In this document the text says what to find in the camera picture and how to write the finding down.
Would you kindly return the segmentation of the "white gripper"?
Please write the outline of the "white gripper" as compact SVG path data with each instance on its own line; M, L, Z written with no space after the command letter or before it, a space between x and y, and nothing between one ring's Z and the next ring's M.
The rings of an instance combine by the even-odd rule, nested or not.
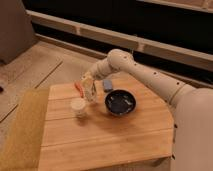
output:
M96 81L96 76L90 71L87 71L86 73L84 73L82 78L81 78L81 84L83 86L91 86L91 85L94 84L95 81ZM78 90L80 97L83 98L84 92L83 92L83 89L81 87L81 84L79 82L75 82L74 86Z

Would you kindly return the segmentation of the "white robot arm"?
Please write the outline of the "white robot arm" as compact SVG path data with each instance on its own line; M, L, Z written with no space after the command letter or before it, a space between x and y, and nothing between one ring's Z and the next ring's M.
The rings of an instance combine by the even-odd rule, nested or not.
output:
M175 136L171 171L213 171L213 88L196 88L137 63L123 50L113 49L81 78L86 99L93 102L94 82L126 72L173 108Z

